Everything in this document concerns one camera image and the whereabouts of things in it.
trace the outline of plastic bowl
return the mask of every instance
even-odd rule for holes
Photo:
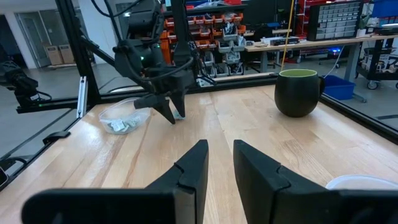
[[[369,175],[342,175],[331,180],[326,188],[329,190],[398,190],[398,184]]]
[[[98,117],[106,132],[127,134],[144,124],[150,116],[150,108],[136,109],[130,98],[116,103],[102,111]]]

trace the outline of metal frame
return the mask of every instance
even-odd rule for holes
[[[114,103],[120,100],[131,98],[131,97],[141,97],[147,92],[145,90],[134,90],[119,93],[108,93],[100,95],[95,76],[91,67],[91,63],[88,59],[87,49],[83,45],[83,41],[80,37],[79,26],[77,23],[77,18],[75,17],[75,11],[71,0],[55,0],[57,3],[58,10],[60,12],[63,25],[68,31],[67,36],[73,56],[76,60],[76,65],[81,77],[86,76],[87,79],[87,111],[93,108],[97,104],[103,103]],[[188,94],[192,93],[204,93],[211,91],[220,90],[230,90],[235,88],[245,88],[263,85],[274,85],[276,84],[277,77],[275,75],[269,75],[266,77],[242,77],[239,79],[231,80],[220,80],[217,81],[217,86],[206,86],[206,87],[196,87],[188,91]],[[376,134],[398,144],[398,130],[393,129],[384,123],[377,121],[359,111],[356,111],[338,100],[331,98],[326,95],[322,95],[321,102],[333,108],[337,112],[349,117],[353,121],[363,125],[364,127],[370,129]],[[58,100],[52,100],[50,103],[42,104],[39,106],[34,106],[30,108],[18,108],[18,113],[28,113],[33,111],[43,111],[43,110],[55,110],[60,108],[76,108],[78,104],[78,98],[64,98]],[[74,124],[76,124],[80,119],[77,118],[64,129],[68,131]],[[23,170],[25,170],[30,164],[32,164],[41,154],[43,154],[54,142],[47,143],[42,149],[40,149],[31,160],[20,169],[18,169],[9,179],[9,182],[4,184],[0,190],[5,188],[12,180],[14,180]]]

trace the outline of ceramic mug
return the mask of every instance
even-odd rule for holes
[[[275,103],[279,111],[293,118],[311,113],[325,90],[325,80],[314,70],[291,69],[279,73]]]

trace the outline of shelf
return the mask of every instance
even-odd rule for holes
[[[361,66],[356,67],[356,72],[361,74],[363,77],[365,77],[368,80],[376,80],[376,81],[381,81],[381,80],[398,80],[398,73],[375,73],[375,74],[369,74],[369,71],[366,69],[362,68]]]
[[[193,16],[197,14],[206,14],[212,12],[230,12],[230,11],[243,11],[248,5],[240,4],[237,6],[217,6],[217,7],[201,7],[198,9],[187,9],[187,15]],[[172,11],[163,12],[165,17],[173,16]]]

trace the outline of gray floor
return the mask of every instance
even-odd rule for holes
[[[286,63],[285,68],[314,69],[319,74],[323,75],[330,70],[334,62],[334,60],[328,60],[324,61],[322,65],[319,65],[318,58],[313,57],[306,58],[300,64]],[[115,69],[109,65],[94,65],[93,68],[100,93],[106,93],[120,86],[134,84],[130,79],[121,77]],[[269,69],[270,72],[278,72],[279,70],[279,67],[276,67],[276,69]],[[38,89],[40,91],[51,94],[53,98],[77,96],[80,76],[76,67],[61,68],[58,70],[30,70],[26,72],[30,77],[39,82]],[[344,72],[345,65],[342,65],[339,69],[335,69],[332,75],[343,77]],[[245,71],[245,73],[255,73],[255,71],[249,70]],[[381,82],[380,88],[377,90],[368,90],[366,88],[367,80],[363,77],[359,77],[355,80],[355,83],[355,92],[365,96],[368,102],[361,103],[358,100],[352,99],[344,101],[345,104],[373,117],[398,114],[398,90],[395,88],[396,82],[383,81]],[[5,88],[0,88],[0,143],[2,146],[0,149],[0,157],[69,111],[68,109],[64,109],[17,114],[15,111],[17,106],[18,103],[13,92]],[[31,156],[35,154],[43,147],[42,139],[44,137],[52,132],[63,130],[75,120],[75,117],[76,111],[69,111],[62,119],[34,137],[12,156]],[[398,119],[385,119],[383,122],[398,128]]]

